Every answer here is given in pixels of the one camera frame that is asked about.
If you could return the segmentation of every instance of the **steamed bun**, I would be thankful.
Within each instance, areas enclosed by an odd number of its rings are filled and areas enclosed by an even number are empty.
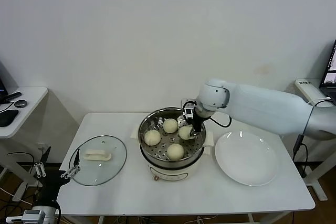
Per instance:
[[[178,130],[178,135],[183,140],[194,139],[194,136],[190,136],[190,131],[192,130],[191,126],[183,126]]]
[[[161,135],[157,130],[150,130],[145,133],[145,143],[149,146],[158,144],[161,141]]]
[[[169,118],[163,122],[163,130],[167,133],[174,133],[177,131],[178,124],[177,120]]]
[[[178,161],[184,156],[184,148],[181,144],[171,144],[167,149],[167,157],[172,161]]]

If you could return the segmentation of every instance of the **monitor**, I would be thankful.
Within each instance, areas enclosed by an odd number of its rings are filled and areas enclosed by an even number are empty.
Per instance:
[[[320,87],[333,87],[336,88],[336,40],[329,57],[328,65],[325,69],[324,75],[322,77]]]

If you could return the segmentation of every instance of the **computer mouse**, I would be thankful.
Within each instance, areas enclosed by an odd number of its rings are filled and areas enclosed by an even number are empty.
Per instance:
[[[18,110],[5,110],[0,113],[0,127],[9,126],[18,115]]]
[[[26,100],[18,100],[14,103],[14,106],[17,108],[24,108],[28,105],[28,102]]]

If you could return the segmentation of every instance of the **floor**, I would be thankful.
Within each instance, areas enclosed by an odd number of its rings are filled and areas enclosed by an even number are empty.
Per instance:
[[[20,184],[20,179],[12,173],[7,173],[5,177],[0,181],[0,186],[10,193],[15,191],[15,188]],[[326,173],[321,179],[320,184],[327,194],[328,201],[318,201],[313,190],[309,188],[315,202],[316,207],[311,211],[296,212],[294,216],[294,224],[336,224],[336,167]],[[33,201],[31,196],[35,190],[30,188],[26,191],[24,197],[28,197],[25,200],[28,202]],[[0,223],[4,223],[4,216],[19,215],[22,210],[30,209],[30,205],[20,202],[12,202],[11,207],[7,208],[5,213],[6,202],[11,200],[11,197],[4,192],[0,191]],[[254,220],[258,221],[263,215],[253,215]],[[213,216],[201,216],[201,218],[211,218]],[[98,217],[87,217],[94,224],[98,223]],[[196,216],[152,216],[148,221],[145,217],[128,217],[128,224],[147,224],[147,223],[160,223],[160,224],[184,224],[187,221],[194,221],[193,224],[197,224]],[[204,223],[233,223],[233,222],[246,222],[248,221],[247,215],[230,215],[230,216],[217,216],[212,219],[204,220]],[[126,224],[126,217],[120,217],[117,221],[116,217],[105,217],[104,224]],[[278,220],[276,224],[291,224],[292,213]]]

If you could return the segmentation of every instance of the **white plate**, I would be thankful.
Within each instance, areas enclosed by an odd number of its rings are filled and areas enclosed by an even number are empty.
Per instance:
[[[250,132],[229,132],[221,136],[215,146],[215,155],[221,169],[244,185],[270,183],[278,171],[275,151]]]

